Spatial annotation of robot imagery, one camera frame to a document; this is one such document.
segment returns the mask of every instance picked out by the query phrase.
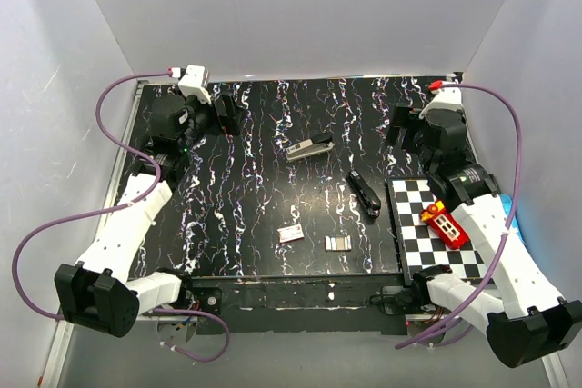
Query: black marble table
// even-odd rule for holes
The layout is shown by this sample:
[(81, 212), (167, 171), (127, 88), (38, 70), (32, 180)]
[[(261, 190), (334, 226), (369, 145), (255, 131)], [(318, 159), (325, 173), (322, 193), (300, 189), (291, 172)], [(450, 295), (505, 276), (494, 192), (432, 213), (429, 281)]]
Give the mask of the black marble table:
[[(134, 260), (139, 277), (157, 267), (193, 276), (398, 273), (385, 180), (420, 176), (415, 156), (385, 143), (394, 104), (425, 104), (443, 77), (377, 77), (210, 85), (230, 89), (246, 117), (239, 137), (206, 136)], [(170, 85), (143, 85), (130, 143), (147, 132), (150, 105)], [(285, 148), (323, 131), (335, 147), (288, 163)], [(119, 185), (129, 176), (128, 158)], [(369, 220), (345, 176), (356, 169), (382, 200)], [(277, 229), (302, 224), (305, 238), (279, 244)], [(350, 235), (350, 252), (326, 252), (325, 237)]]

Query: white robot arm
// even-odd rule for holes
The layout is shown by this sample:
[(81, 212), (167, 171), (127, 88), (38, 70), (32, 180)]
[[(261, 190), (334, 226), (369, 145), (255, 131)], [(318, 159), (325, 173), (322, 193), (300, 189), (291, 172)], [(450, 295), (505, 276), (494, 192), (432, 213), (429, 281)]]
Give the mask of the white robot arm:
[(180, 79), (180, 92), (154, 102), (141, 147), (160, 165), (161, 180), (156, 181), (150, 163), (138, 160), (118, 204), (131, 204), (156, 184), (154, 190), (141, 202), (112, 213), (75, 265), (62, 264), (55, 274), (64, 318), (117, 337), (129, 332), (140, 313), (165, 303), (187, 304), (179, 272), (158, 271), (128, 281), (129, 269), (148, 229), (186, 173), (187, 142), (204, 134), (240, 134), (242, 110), (232, 95), (210, 96), (204, 67), (190, 65), (171, 72)]
[[(395, 109), (387, 140), (395, 144), (406, 128), (403, 148), (417, 153), (433, 194), (467, 233), (483, 262), (492, 264), (501, 236), (505, 250), (493, 274), (501, 299), (481, 292), (460, 317), (487, 336), (496, 356), (516, 367), (567, 347), (582, 326), (582, 303), (567, 302), (540, 272), (517, 233), (505, 227), (497, 183), (467, 153), (467, 128), (457, 87), (431, 90), (424, 110)], [(456, 309), (475, 287), (436, 265), (414, 274), (413, 293), (420, 304)]]

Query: black and white checkered mat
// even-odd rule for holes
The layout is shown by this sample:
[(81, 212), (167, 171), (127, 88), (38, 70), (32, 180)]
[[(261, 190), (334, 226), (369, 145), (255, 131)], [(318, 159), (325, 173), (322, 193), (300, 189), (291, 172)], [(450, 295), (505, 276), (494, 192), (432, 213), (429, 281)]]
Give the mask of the black and white checkered mat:
[(420, 221), (420, 212), (436, 200), (427, 180), (390, 179), (387, 184), (406, 283), (415, 272), (437, 264), (448, 264), (458, 277), (478, 282), (487, 267), (471, 242), (460, 250), (451, 250)]

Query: white connector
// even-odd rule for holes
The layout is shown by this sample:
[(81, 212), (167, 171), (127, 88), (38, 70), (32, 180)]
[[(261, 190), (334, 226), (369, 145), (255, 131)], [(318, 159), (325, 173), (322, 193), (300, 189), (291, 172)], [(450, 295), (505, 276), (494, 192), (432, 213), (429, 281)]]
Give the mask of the white connector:
[(180, 67), (170, 67), (170, 77), (174, 79), (179, 79), (180, 75), (182, 74), (182, 69)]
[[(457, 308), (475, 291), (473, 285), (465, 283), (452, 273), (439, 274), (433, 280), (428, 281), (426, 286), (430, 301), (447, 309)], [(459, 317), (485, 333), (489, 326), (487, 315), (489, 313), (503, 313), (503, 311), (504, 307), (500, 299), (482, 292)]]
[[(455, 82), (442, 81), (441, 84), (456, 84)], [(437, 88), (431, 89), (430, 92), (435, 95), (425, 109), (418, 116), (421, 120), (425, 118), (426, 113), (433, 109), (449, 109), (451, 111), (463, 110), (461, 101), (461, 90), (459, 88)]]
[(195, 95), (201, 104), (212, 104), (212, 97), (206, 90), (207, 85), (208, 70), (201, 65), (189, 65), (186, 68), (186, 73), (178, 82), (178, 88), (184, 97)]

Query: white wall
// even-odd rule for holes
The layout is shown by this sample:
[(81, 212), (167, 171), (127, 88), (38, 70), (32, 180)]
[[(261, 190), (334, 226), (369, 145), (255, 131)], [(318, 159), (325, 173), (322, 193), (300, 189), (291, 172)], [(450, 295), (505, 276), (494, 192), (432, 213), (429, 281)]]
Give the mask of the white wall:
[[(102, 89), (131, 70), (95, 0), (0, 2), (0, 386), (36, 386), (55, 324), (16, 294), (10, 263), (32, 228), (103, 204), (116, 149), (94, 123)], [(131, 87), (112, 96), (105, 122), (120, 134)], [(24, 287), (55, 311), (53, 276), (92, 240), (96, 220), (35, 238), (21, 258)]]
[[(527, 247), (569, 300), (582, 299), (580, 69), (582, 0), (507, 0), (465, 76), (516, 106), (525, 137), (517, 215)], [(511, 192), (514, 129), (505, 109), (466, 94), (482, 164)], [(582, 386), (582, 338), (560, 354), (570, 386)]]
[(465, 70), (504, 0), (96, 0), (135, 71), (213, 79)]

